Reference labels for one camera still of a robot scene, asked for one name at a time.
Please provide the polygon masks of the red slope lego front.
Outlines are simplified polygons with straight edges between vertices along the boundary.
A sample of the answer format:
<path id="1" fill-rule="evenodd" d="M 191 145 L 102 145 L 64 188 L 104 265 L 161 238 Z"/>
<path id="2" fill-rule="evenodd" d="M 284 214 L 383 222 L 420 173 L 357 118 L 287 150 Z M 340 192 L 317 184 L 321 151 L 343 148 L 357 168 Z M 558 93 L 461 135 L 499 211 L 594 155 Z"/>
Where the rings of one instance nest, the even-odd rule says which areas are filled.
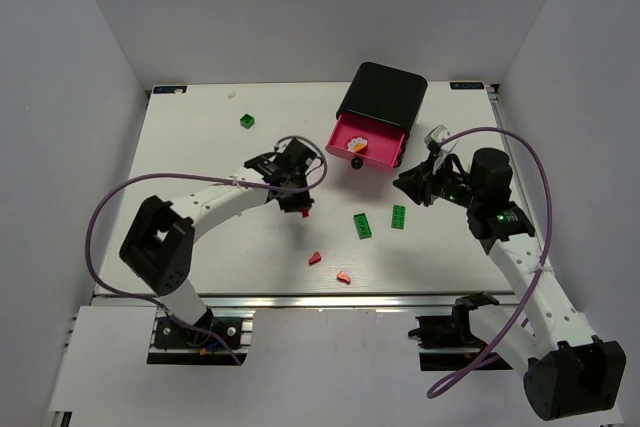
<path id="1" fill-rule="evenodd" d="M 351 277 L 344 271 L 339 272 L 336 275 L 336 279 L 340 282 L 343 282 L 345 284 L 350 284 L 351 283 Z"/>

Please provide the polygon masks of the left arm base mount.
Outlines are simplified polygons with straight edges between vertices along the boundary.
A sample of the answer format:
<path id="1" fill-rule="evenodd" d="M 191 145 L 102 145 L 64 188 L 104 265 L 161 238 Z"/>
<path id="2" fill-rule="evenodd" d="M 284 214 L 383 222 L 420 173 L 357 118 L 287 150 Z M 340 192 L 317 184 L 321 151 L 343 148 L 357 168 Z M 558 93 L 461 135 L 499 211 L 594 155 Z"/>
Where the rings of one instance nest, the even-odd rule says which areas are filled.
<path id="1" fill-rule="evenodd" d="M 222 312 L 214 317 L 209 330 L 220 336 L 240 363 L 247 357 L 253 331 L 250 311 Z M 184 329 L 166 315 L 157 314 L 147 353 L 149 365 L 238 366 L 218 339 Z"/>

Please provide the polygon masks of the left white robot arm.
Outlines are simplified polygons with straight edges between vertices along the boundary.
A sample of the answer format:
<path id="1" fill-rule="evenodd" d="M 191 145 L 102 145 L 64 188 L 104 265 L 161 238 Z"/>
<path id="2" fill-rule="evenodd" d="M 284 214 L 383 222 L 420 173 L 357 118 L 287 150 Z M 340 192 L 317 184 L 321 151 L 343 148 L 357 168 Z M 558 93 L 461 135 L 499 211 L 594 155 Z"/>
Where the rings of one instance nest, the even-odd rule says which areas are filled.
<path id="1" fill-rule="evenodd" d="M 310 210 L 307 173 L 317 157 L 292 139 L 200 191 L 168 201 L 156 195 L 145 199 L 120 247 L 120 259 L 171 314 L 208 329 L 213 314 L 188 280 L 195 243 L 223 222 L 271 201 L 287 213 Z"/>

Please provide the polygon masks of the red slope lego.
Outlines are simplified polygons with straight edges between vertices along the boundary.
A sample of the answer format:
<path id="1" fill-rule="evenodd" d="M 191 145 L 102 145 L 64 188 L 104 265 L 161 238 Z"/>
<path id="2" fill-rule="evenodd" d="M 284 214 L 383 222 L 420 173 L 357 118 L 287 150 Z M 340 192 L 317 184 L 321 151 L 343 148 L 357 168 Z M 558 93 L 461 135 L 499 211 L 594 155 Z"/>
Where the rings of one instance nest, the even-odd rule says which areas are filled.
<path id="1" fill-rule="evenodd" d="M 308 264 L 310 266 L 312 266 L 312 265 L 315 265 L 315 264 L 319 263 L 321 260 L 322 260 L 321 254 L 318 251 L 316 251 L 309 258 Z"/>
<path id="2" fill-rule="evenodd" d="M 351 277 L 344 271 L 339 272 L 336 275 L 336 279 L 340 282 L 343 282 L 345 284 L 350 284 L 351 283 Z"/>

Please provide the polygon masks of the pink drawer with black knob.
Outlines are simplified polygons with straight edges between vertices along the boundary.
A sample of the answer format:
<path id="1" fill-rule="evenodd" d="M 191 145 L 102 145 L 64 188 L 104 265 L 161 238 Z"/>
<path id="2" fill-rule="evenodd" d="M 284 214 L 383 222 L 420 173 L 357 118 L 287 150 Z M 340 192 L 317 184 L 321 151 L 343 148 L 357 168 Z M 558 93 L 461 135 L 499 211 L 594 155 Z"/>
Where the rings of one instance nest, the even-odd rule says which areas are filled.
<path id="1" fill-rule="evenodd" d="M 365 151 L 354 153 L 347 150 L 348 140 L 355 136 L 368 139 Z M 338 117 L 326 151 L 349 162 L 359 159 L 363 166 L 392 171 L 400 164 L 406 140 L 407 134 L 398 126 L 358 114 L 344 113 Z"/>

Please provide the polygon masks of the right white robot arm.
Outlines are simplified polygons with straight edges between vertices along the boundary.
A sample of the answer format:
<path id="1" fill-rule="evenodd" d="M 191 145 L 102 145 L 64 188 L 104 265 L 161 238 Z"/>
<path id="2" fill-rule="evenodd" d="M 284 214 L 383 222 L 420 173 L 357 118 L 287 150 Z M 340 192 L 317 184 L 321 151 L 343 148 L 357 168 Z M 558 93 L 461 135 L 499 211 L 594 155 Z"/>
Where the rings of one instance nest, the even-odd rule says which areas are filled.
<path id="1" fill-rule="evenodd" d="M 468 171 L 454 154 L 431 153 L 394 181 L 418 205 L 442 199 L 465 208 L 471 234 L 520 301 L 509 313 L 488 293 L 463 296 L 446 326 L 411 333 L 426 346 L 483 342 L 522 378 L 529 405 L 544 421 L 610 410 L 626 355 L 618 342 L 597 335 L 541 263 L 533 224 L 511 199 L 512 177 L 506 153 L 482 148 Z"/>

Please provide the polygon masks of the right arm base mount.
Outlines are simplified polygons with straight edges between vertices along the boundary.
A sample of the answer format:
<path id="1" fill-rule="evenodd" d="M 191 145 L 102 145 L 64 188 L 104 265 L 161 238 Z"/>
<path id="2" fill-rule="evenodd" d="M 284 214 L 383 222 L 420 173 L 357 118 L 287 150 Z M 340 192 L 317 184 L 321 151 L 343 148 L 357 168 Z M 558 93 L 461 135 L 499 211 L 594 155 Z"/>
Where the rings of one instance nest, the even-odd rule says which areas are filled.
<path id="1" fill-rule="evenodd" d="M 499 306 L 490 294 L 476 293 L 458 298 L 448 315 L 417 317 L 417 327 L 407 336 L 418 342 L 420 370 L 455 371 L 468 366 L 486 346 L 471 334 L 469 313 L 484 306 Z"/>

